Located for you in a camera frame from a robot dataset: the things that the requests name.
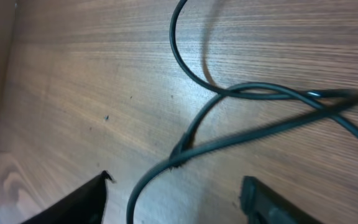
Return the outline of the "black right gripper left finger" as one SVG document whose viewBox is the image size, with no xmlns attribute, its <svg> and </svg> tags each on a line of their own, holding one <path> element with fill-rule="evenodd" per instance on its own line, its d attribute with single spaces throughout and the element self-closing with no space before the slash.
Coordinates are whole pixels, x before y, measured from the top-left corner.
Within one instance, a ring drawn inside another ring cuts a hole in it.
<svg viewBox="0 0 358 224">
<path fill-rule="evenodd" d="M 102 224 L 108 199 L 108 181 L 116 182 L 104 170 L 23 224 Z"/>
</svg>

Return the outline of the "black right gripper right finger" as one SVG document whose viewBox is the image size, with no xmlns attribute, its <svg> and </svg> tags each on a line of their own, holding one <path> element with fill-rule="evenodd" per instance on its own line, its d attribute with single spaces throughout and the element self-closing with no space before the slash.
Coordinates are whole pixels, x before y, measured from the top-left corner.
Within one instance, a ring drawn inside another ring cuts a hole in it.
<svg viewBox="0 0 358 224">
<path fill-rule="evenodd" d="M 244 176 L 239 199 L 248 223 L 322 224 L 253 176 Z"/>
</svg>

